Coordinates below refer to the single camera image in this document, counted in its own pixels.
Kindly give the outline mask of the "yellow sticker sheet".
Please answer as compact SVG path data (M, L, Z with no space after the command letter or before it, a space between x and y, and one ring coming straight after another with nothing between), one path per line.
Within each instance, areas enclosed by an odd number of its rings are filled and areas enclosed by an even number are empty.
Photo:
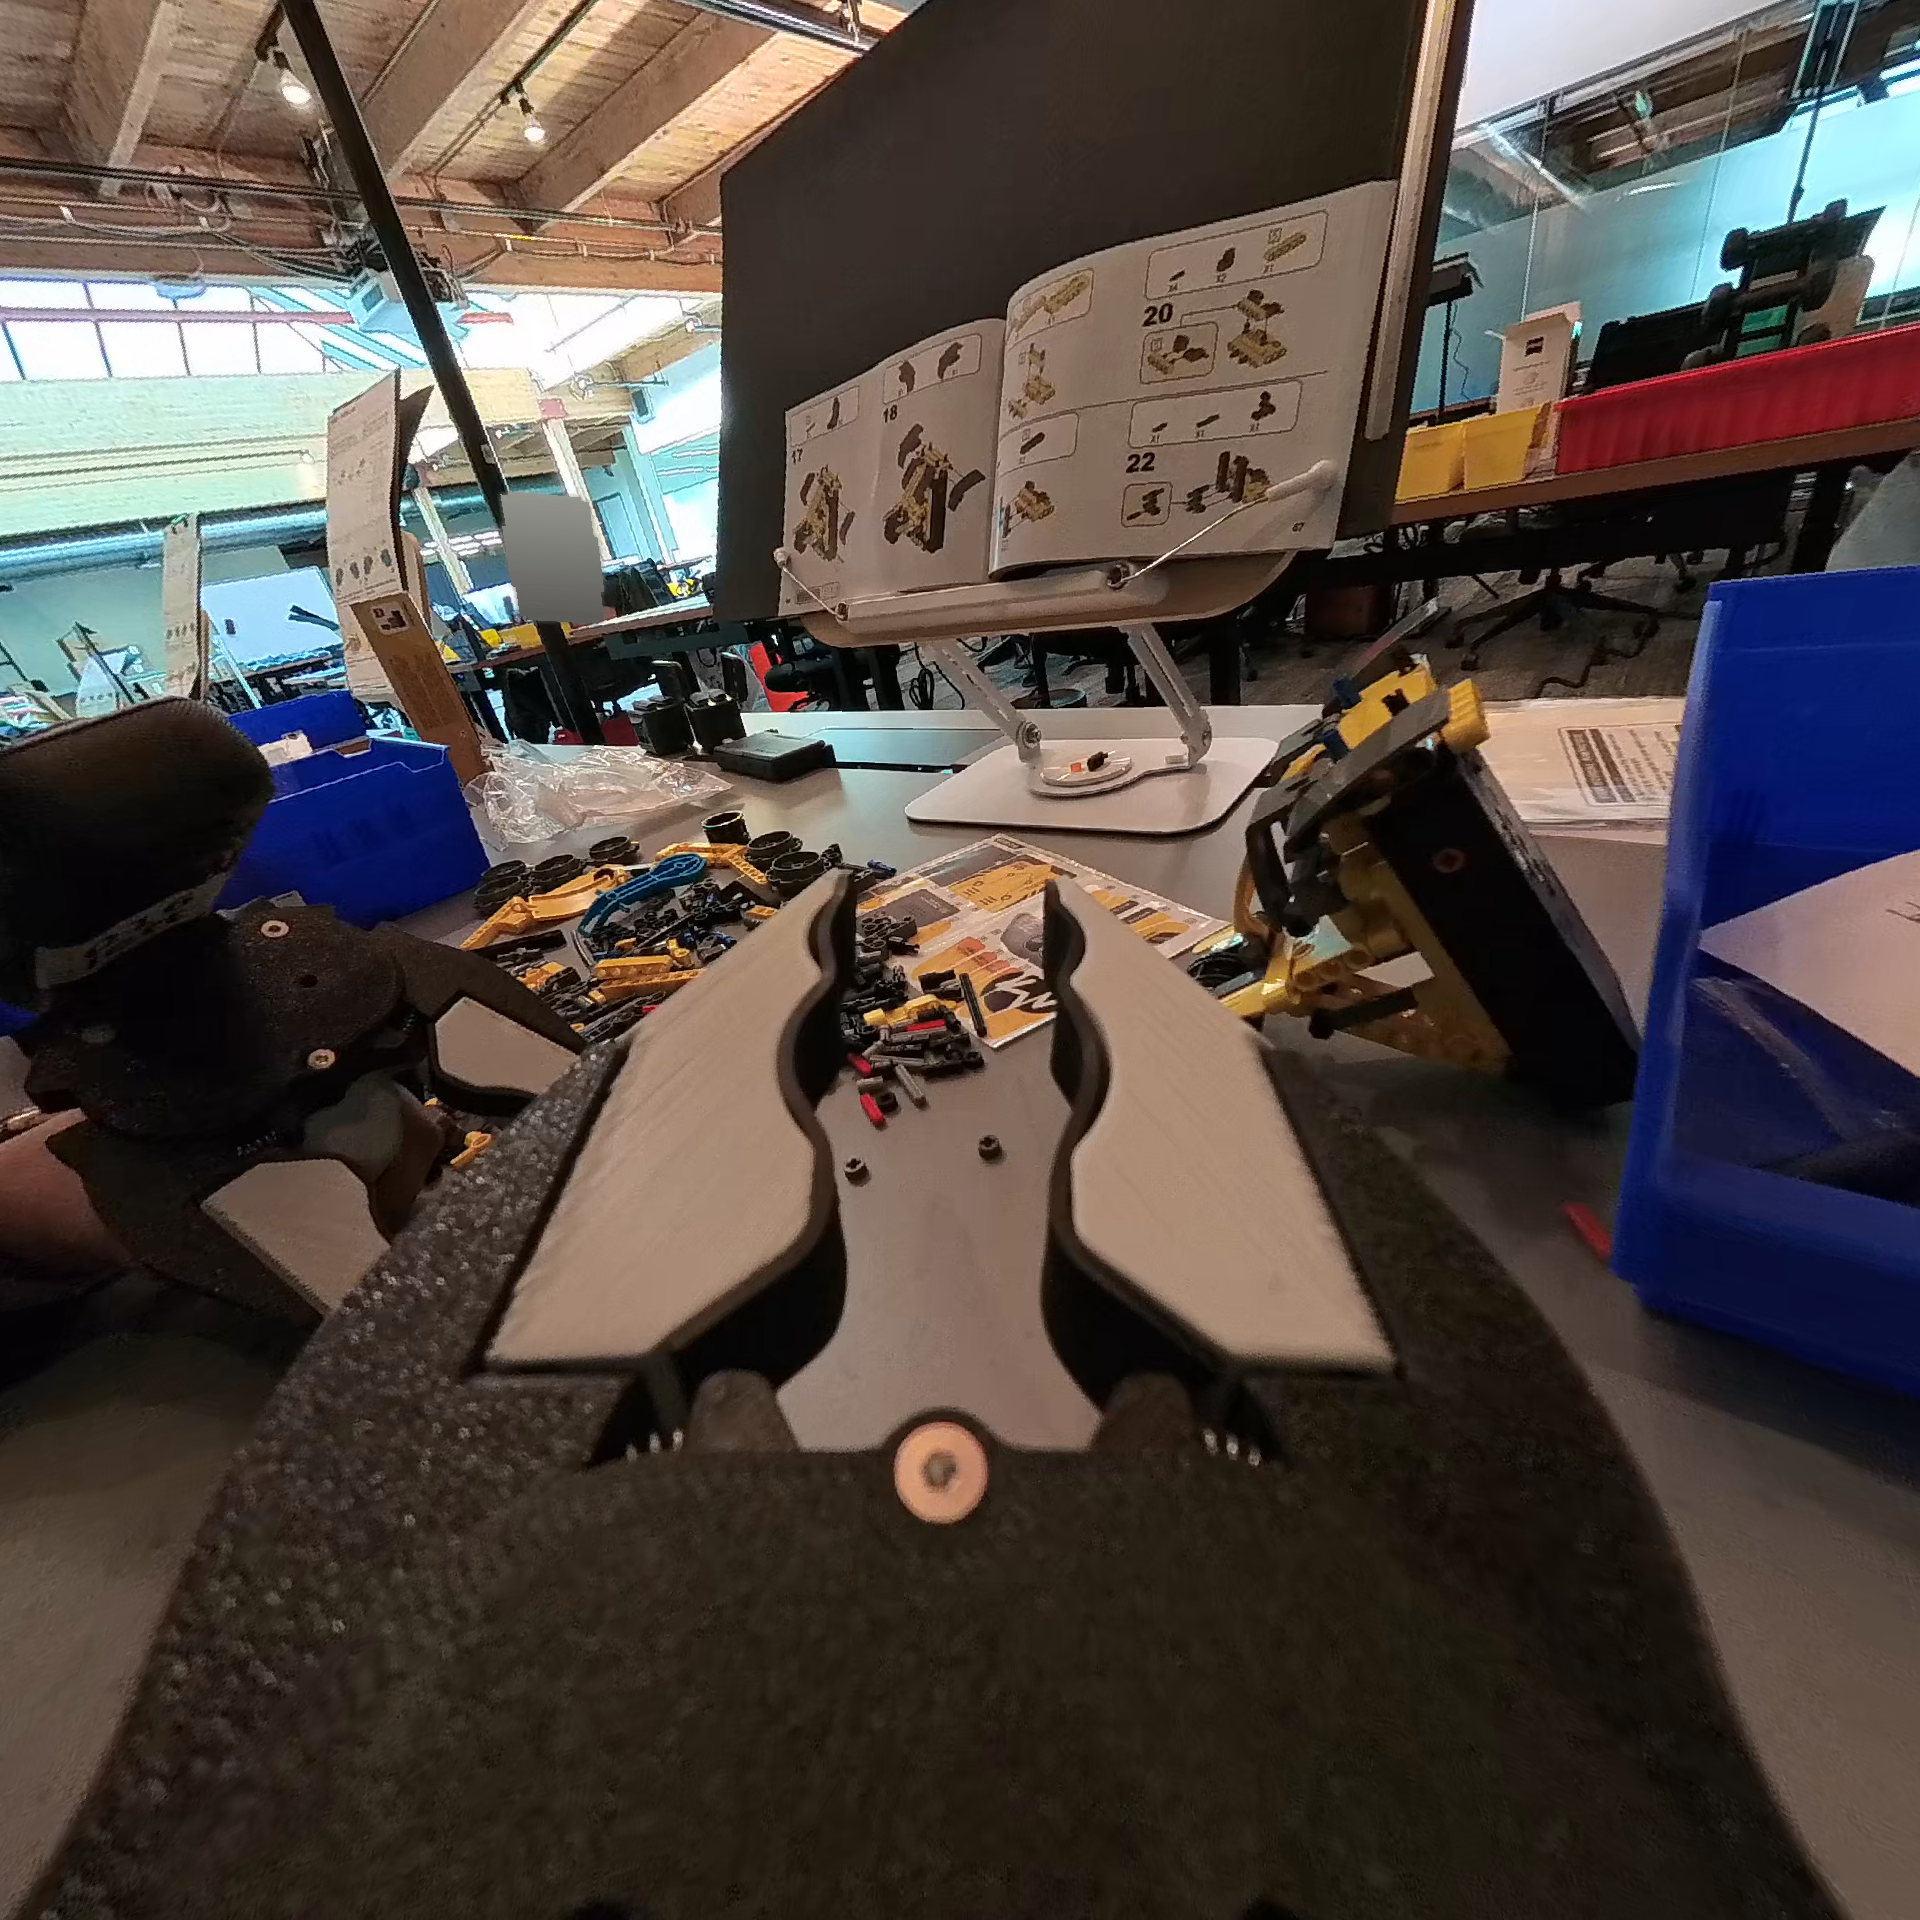
M1165 956L1185 956L1227 926L1139 883L1110 877L1070 853L1044 853L1015 836L939 853L867 893L860 908L889 925L910 921L910 956L901 956L910 993L926 996L932 975L963 980L954 1010L989 1048L1008 1048L1055 1018L1044 982L1044 893L1051 883L1076 883Z

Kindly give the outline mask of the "tall printed cardboard box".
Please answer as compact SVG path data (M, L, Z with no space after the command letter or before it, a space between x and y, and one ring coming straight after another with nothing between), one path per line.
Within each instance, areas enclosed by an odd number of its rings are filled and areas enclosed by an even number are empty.
M423 615L422 540L401 530L408 467L434 388L401 388L377 376L361 399L329 412L329 591L342 618L345 683L355 699L386 699L361 605L409 594Z

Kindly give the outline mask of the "black slanted pole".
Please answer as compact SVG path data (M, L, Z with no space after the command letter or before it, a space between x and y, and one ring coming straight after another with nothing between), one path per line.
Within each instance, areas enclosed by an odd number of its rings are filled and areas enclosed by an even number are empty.
M466 463L475 470L475 485L485 493L485 506L490 506L492 528L507 530L507 480L499 470L492 437L490 437L490 431L485 431L485 419L475 412L475 399L466 388L466 371L460 371L460 359L451 353L451 339L447 339L442 315L437 315L437 301L434 301L434 291L423 283L423 268L422 268L422 254L415 254L409 230L401 221L401 208L395 208L395 198L386 188L386 176L385 176L385 166L372 157L372 137L370 137L370 130L361 120L361 106L353 96L353 82L342 75L342 61L339 61L339 51L329 40L322 16L310 0L282 0L277 16L286 23L286 32L294 37L301 61L307 61L307 71L310 71L310 78L320 89L322 120L329 120L342 157L345 157L353 188L355 188L355 198L361 198L361 208L363 208L363 219L372 226L372 239L377 239L377 251L386 257L386 271L395 279L401 305L408 305L408 315L415 322L415 339L422 339L422 353L431 359L434 388L447 400L447 419L451 419L457 442L460 442L460 455L466 455Z

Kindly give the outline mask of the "empty clear plastic bags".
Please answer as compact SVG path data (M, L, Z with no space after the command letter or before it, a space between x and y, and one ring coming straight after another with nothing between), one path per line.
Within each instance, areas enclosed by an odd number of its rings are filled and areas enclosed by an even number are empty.
M736 783L710 763L632 745L485 745L485 765L460 795L490 845L536 845L715 812Z

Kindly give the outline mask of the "black wheeled machine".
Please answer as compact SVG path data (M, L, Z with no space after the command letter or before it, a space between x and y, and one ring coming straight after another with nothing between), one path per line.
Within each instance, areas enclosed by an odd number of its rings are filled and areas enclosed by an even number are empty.
M1737 226L1720 239L1726 283L1699 311L1694 353L1680 371L1740 355L1822 345L1854 332L1872 257L1864 254L1885 208L1849 215L1847 198L1786 226Z

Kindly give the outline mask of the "printed cardboard panel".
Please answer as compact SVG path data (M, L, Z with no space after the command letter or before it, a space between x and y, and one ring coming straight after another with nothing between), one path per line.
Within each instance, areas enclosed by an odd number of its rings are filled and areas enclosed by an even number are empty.
M162 647L158 674L166 699L203 699L203 530L197 511L173 517L162 530Z

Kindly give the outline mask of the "blue bin holding bags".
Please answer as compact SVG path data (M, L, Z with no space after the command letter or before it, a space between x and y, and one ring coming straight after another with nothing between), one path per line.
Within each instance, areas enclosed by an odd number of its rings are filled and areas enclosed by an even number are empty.
M342 925L395 925L469 893L490 858L437 745L370 733L353 691L230 714L277 795L215 908L267 898L329 905Z

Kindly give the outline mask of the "open instruction booklet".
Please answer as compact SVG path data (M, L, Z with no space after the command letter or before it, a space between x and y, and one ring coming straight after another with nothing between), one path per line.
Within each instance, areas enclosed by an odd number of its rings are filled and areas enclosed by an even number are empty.
M1098 251L785 416L779 615L1331 540L1400 188Z

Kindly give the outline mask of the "black flat desk pad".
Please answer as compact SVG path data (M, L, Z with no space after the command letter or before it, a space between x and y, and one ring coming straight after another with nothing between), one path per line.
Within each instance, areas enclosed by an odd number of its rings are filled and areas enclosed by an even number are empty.
M830 746L830 763L845 773L953 778L999 755L1008 740L972 733L972 729L932 729L932 727L910 727L910 729L854 727L854 729L825 729L822 745Z

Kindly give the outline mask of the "yellow toy vehicle model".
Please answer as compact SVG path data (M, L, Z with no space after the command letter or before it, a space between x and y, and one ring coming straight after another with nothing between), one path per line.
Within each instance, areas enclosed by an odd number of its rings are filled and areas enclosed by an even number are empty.
M1621 975L1488 765L1477 683L1418 653L1437 618L1365 647L1271 763L1215 996L1570 1113L1621 1110L1638 1075Z

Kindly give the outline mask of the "brown cardboard box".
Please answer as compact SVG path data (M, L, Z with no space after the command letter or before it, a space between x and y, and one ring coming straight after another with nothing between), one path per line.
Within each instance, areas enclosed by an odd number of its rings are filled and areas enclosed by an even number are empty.
M422 745L437 745L460 783L490 773L475 719L451 683L422 605L408 591L363 594L345 605L353 630L372 653L395 713Z

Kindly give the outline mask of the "white book stand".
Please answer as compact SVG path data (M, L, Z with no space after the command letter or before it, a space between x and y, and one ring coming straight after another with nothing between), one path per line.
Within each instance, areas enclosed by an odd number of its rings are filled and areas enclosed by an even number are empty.
M1113 528L1070 528L1065 470L1044 480L1025 467L1012 474L1015 490L992 501L989 547L963 556L954 501L972 467L953 467L918 437L907 459L918 480L889 493L907 502L901 547L926 528L948 540L896 586L884 564L871 450L813 437L785 455L779 610L840 654L922 653L1004 733L985 773L939 789L939 820L1178 836L1223 820L1253 789L1255 756L1215 755L1215 719L1185 691L1165 630L1232 615L1271 586L1321 506L1338 506L1343 467L1287 459L1276 474L1219 442L1195 480L1178 480L1171 450L1122 459L1135 467L1122 470ZM1076 633L1122 639L1126 666L1165 699L1170 733L1046 733L1044 714L1015 707L968 654L968 640Z

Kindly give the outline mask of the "pile of toy building pieces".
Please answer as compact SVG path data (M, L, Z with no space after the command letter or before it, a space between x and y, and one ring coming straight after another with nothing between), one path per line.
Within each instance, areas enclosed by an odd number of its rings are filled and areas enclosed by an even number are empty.
M600 944L581 945L579 925L589 902L671 853L702 853L708 877L617 915ZM529 990L581 1044L611 1044L663 1010L671 996L710 975L758 926L769 926L822 877L854 883L854 982L840 1010L840 1060L862 1119L884 1128L901 1103L922 1110L932 1082L985 1070L989 1052L954 1010L959 980L939 975L926 996L910 993L901 956L910 956L912 925L860 908L867 893L896 877L885 863L851 863L840 845L810 851L788 831L750 836L739 812L715 812L702 841L662 853L611 836L586 853L490 863L469 893L475 933L460 945Z

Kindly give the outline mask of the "white printed paper sheet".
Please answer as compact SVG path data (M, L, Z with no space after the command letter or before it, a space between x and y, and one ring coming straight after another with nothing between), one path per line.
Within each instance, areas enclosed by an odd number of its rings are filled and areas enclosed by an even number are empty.
M1917 851L1714 925L1699 952L1920 1075Z

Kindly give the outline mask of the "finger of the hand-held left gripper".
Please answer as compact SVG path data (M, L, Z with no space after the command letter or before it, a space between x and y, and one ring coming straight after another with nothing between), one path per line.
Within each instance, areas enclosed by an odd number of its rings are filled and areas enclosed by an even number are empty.
M423 1095L466 1119L526 1113L579 1058L579 1040L548 1040L475 996L423 1021Z
M386 1255L363 1176L332 1155L248 1163L197 1209L320 1316L332 1316Z

